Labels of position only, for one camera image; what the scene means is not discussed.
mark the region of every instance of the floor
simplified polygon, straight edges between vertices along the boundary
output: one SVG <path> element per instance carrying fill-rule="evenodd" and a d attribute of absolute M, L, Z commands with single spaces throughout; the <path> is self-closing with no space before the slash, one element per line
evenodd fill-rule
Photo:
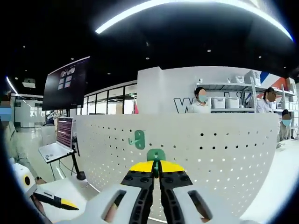
<path fill-rule="evenodd" d="M 23 128 L 18 132 L 20 141 L 24 142 L 25 151 L 33 168 L 46 182 L 61 180 L 71 176 L 73 166 L 71 157 L 50 164 L 42 159 L 38 148 L 42 145 L 40 128 Z M 81 166 L 78 155 L 78 166 Z M 290 196 L 299 174 L 299 140 L 288 140 L 276 150 L 269 174 L 263 187 L 241 219 L 250 219 L 265 224 L 270 221 L 285 200 Z"/>
<path fill-rule="evenodd" d="M 23 147 L 28 155 L 28 160 L 36 170 L 38 176 L 42 177 L 46 182 L 61 180 L 71 176 L 73 162 L 71 157 L 63 158 L 59 161 L 47 164 L 38 152 L 38 148 L 42 146 L 42 131 L 37 128 L 21 128 L 18 130 L 19 140 L 24 142 Z"/>

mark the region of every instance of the white pegboard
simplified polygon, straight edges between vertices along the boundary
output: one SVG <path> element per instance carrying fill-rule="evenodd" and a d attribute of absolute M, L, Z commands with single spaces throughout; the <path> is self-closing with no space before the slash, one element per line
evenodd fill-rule
<path fill-rule="evenodd" d="M 277 140 L 277 114 L 169 114 L 77 116 L 78 146 L 88 181 L 102 191 L 120 183 L 153 148 L 183 166 L 193 184 L 208 188 L 240 217 L 259 192 Z M 129 145 L 135 130 L 145 149 Z M 150 217 L 165 221 L 159 181 Z"/>

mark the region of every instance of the ceiling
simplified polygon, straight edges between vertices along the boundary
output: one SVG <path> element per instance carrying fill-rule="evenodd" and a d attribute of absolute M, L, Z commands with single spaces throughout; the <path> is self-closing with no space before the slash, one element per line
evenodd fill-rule
<path fill-rule="evenodd" d="M 299 73 L 296 42 L 262 18 L 218 3 L 160 5 L 95 33 L 142 2 L 49 0 L 8 7 L 4 73 L 19 93 L 35 95 L 43 95 L 47 74 L 86 56 L 91 56 L 86 93 L 136 80 L 138 70 L 156 66 L 232 66 L 294 78 Z M 288 0 L 273 2 L 280 22 L 299 40 L 297 7 Z M 34 78 L 36 88 L 24 88 L 24 78 Z"/>

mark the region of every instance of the laptop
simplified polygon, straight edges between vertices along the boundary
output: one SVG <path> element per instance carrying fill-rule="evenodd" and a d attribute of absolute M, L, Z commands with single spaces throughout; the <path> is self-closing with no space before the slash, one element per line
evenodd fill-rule
<path fill-rule="evenodd" d="M 47 163 L 57 160 L 73 152 L 71 143 L 72 128 L 73 118 L 58 118 L 56 142 L 46 146 L 42 146 L 38 149 L 43 159 Z"/>

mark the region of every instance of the green mount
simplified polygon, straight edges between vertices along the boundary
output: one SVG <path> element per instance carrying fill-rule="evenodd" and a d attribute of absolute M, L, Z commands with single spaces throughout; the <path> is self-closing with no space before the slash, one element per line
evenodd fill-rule
<path fill-rule="evenodd" d="M 146 154 L 147 161 L 154 161 L 154 177 L 159 177 L 158 162 L 160 160 L 166 160 L 165 152 L 162 149 L 150 149 Z"/>
<path fill-rule="evenodd" d="M 129 139 L 129 145 L 134 145 L 137 149 L 143 150 L 145 148 L 145 137 L 144 131 L 137 130 L 135 131 L 135 140 Z"/>

